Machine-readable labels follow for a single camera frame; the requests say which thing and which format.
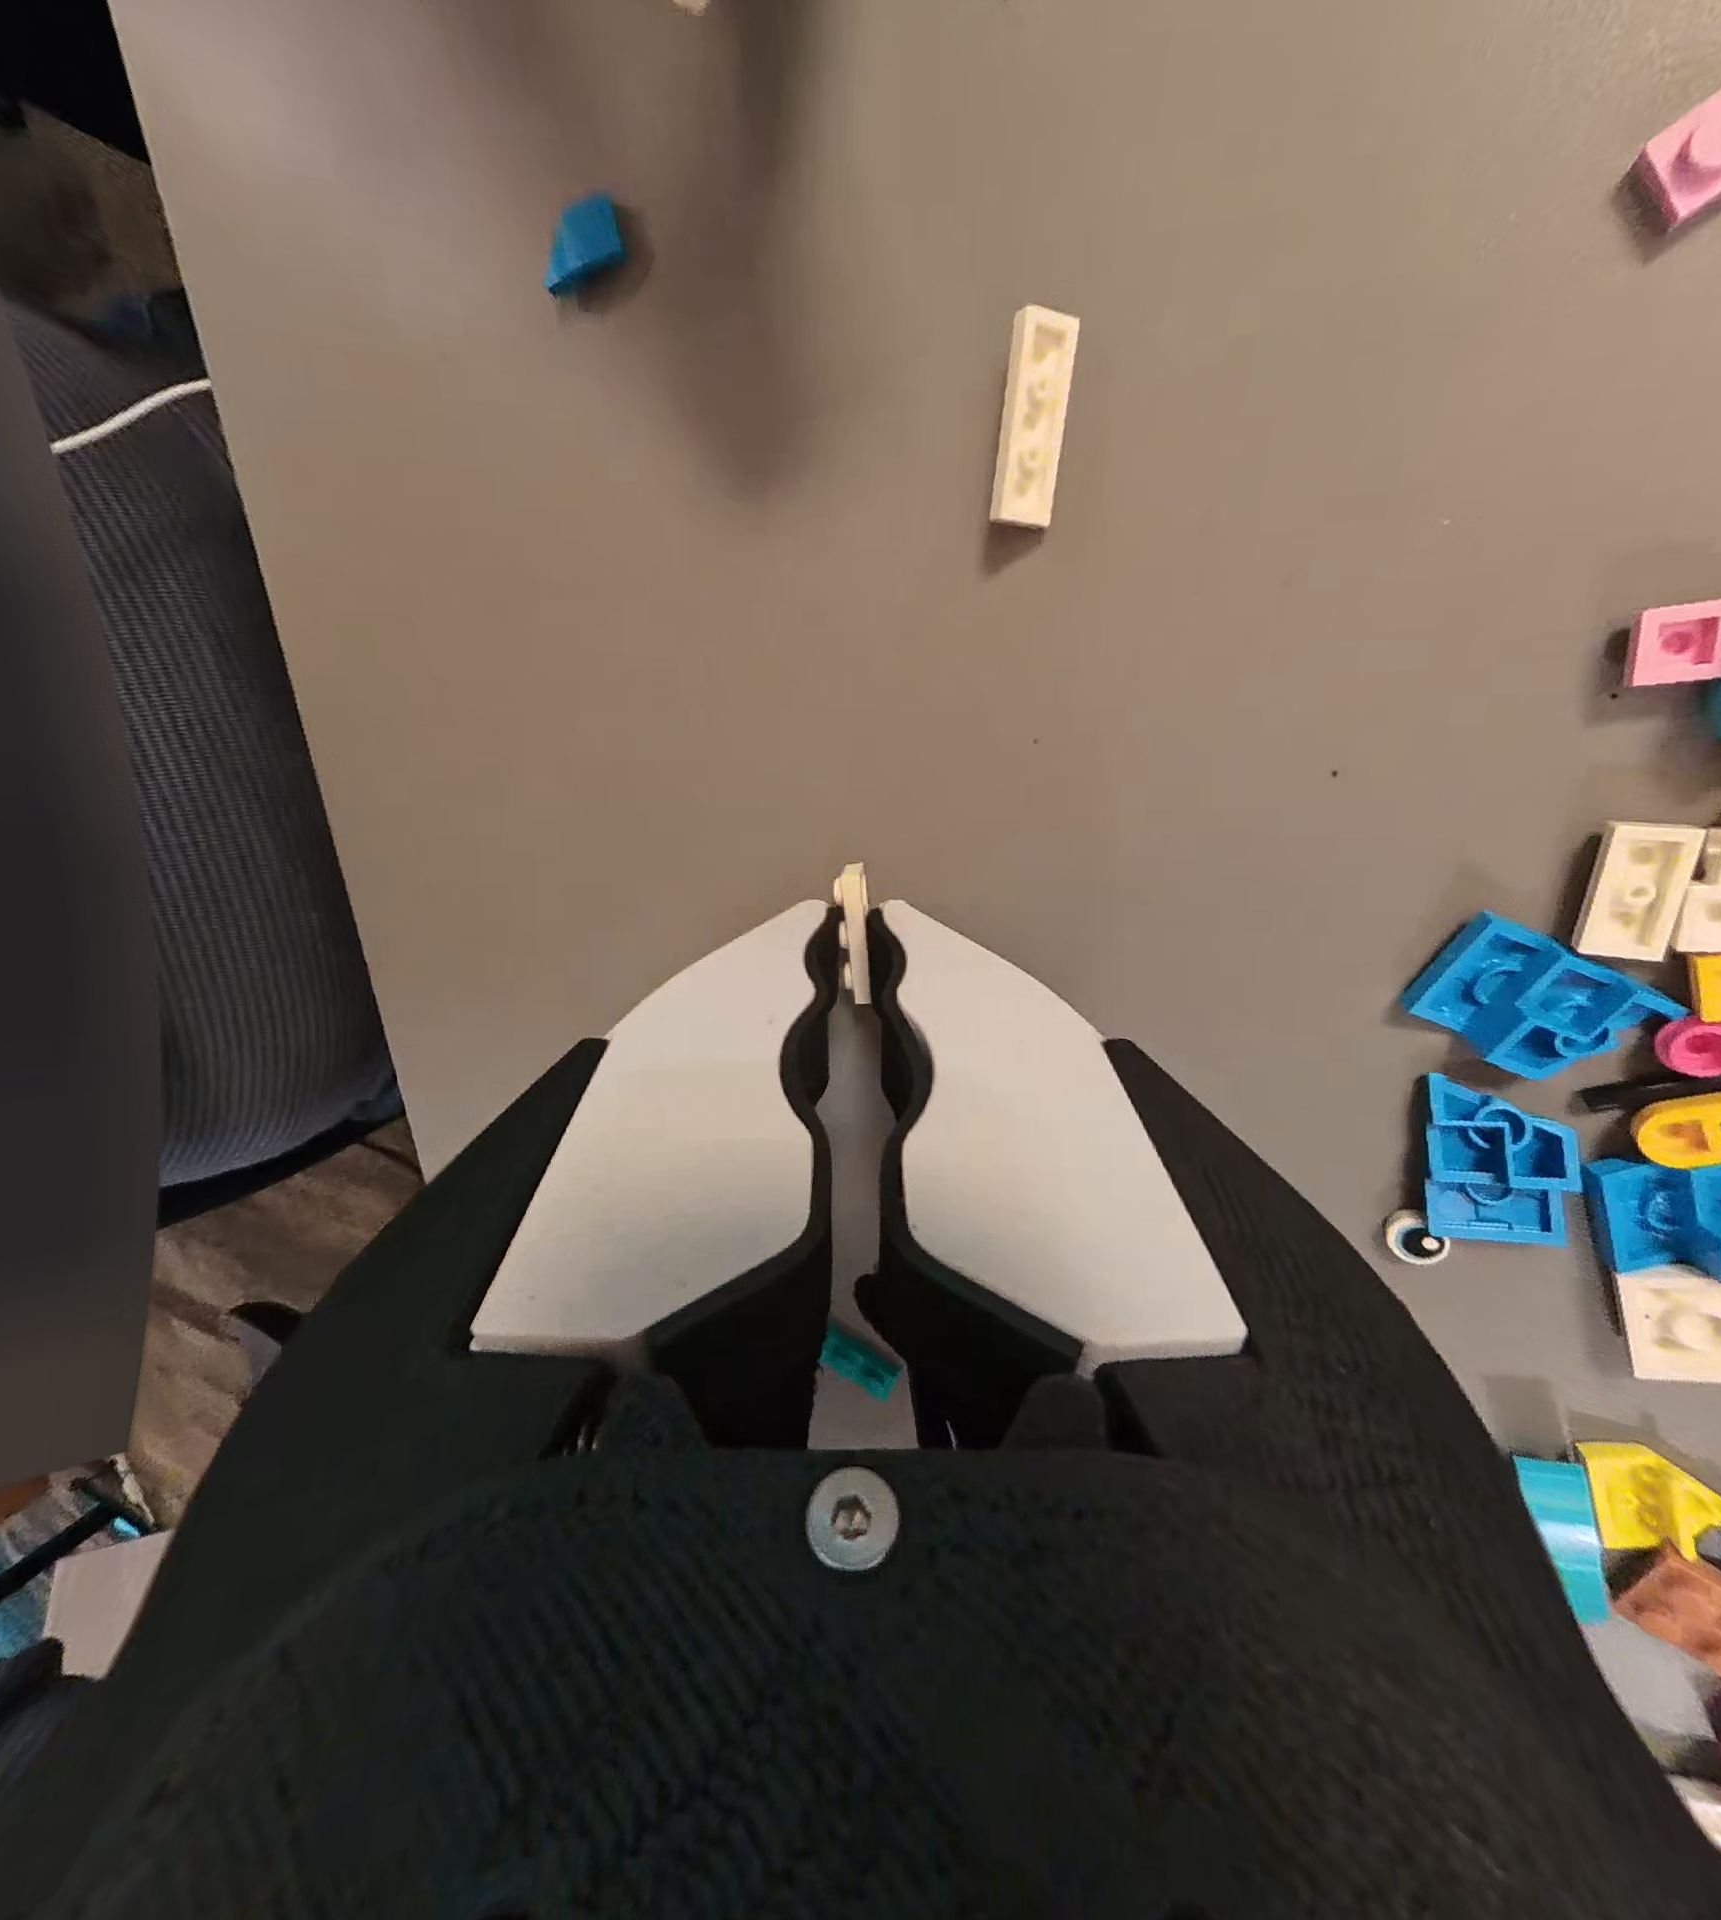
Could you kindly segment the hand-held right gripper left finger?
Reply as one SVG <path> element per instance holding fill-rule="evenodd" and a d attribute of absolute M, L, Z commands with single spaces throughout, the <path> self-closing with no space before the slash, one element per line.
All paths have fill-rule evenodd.
<path fill-rule="evenodd" d="M 671 1379 L 722 1449 L 801 1450 L 832 1311 L 817 1105 L 843 944 L 801 903 L 675 974 L 590 1079 L 469 1348 Z"/>

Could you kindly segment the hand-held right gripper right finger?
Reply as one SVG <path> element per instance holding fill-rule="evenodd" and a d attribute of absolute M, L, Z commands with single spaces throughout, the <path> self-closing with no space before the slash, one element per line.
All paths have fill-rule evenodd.
<path fill-rule="evenodd" d="M 861 1311 L 919 1442 L 995 1449 L 1043 1379 L 1236 1357 L 1248 1325 L 1104 1035 L 902 900 L 867 955 L 893 1129 Z"/>

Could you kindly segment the grey desk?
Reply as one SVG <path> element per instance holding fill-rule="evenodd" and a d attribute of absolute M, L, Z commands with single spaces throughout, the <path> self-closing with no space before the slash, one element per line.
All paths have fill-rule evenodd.
<path fill-rule="evenodd" d="M 1721 5 L 112 17 L 429 1183 L 205 1475 L 44 1912 L 1721 1916 L 1466 1396 L 1593 1357 L 1576 1259 L 1372 1250 L 1402 987 L 1721 805 L 1601 656 L 1721 590 L 1721 205 L 1631 182 Z M 469 1348 L 610 1028 L 848 861 L 1104 1035 L 1236 1357 L 922 1443 L 840 986 L 891 1404 L 722 1449 Z"/>

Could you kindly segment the dark striped clothing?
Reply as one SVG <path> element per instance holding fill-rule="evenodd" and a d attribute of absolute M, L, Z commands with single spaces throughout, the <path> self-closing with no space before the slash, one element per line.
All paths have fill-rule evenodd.
<path fill-rule="evenodd" d="M 379 1002 L 209 394 L 57 456 L 124 717 L 158 955 L 161 1188 L 397 1115 Z"/>

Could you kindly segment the pile of colourful toy bricks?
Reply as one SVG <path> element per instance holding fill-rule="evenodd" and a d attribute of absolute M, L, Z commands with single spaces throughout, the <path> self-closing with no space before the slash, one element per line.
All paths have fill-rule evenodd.
<path fill-rule="evenodd" d="M 1721 751 L 1721 596 L 1640 611 L 1623 693 L 1689 694 Z M 1721 807 L 1604 822 L 1563 922 L 1471 911 L 1397 1012 L 1452 1048 L 1415 1086 L 1411 1209 L 1453 1253 L 1582 1255 L 1634 1385 L 1721 1389 Z M 1685 1665 L 1721 1765 L 1721 1488 L 1638 1437 L 1509 1472 L 1585 1647 L 1631 1629 Z M 1721 1852 L 1721 1772 L 1646 1749 Z"/>

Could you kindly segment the white long toy plate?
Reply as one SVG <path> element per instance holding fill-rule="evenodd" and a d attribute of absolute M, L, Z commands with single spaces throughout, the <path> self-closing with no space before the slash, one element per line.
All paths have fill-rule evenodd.
<path fill-rule="evenodd" d="M 1029 304 L 1012 318 L 989 522 L 1043 531 L 1053 519 L 1069 379 L 1081 326 Z"/>

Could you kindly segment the small blue curved toy brick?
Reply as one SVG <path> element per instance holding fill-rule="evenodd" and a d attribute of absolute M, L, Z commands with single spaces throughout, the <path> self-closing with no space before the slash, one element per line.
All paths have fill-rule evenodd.
<path fill-rule="evenodd" d="M 578 296 L 627 267 L 628 244 L 622 210 L 604 191 L 559 207 L 545 258 L 545 293 L 554 302 Z"/>

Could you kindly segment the pink lego window frame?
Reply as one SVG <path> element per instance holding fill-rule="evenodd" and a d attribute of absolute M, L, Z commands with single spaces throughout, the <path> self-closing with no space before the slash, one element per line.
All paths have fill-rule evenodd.
<path fill-rule="evenodd" d="M 1643 217 L 1660 235 L 1721 205 L 1721 89 L 1640 148 L 1631 182 Z"/>

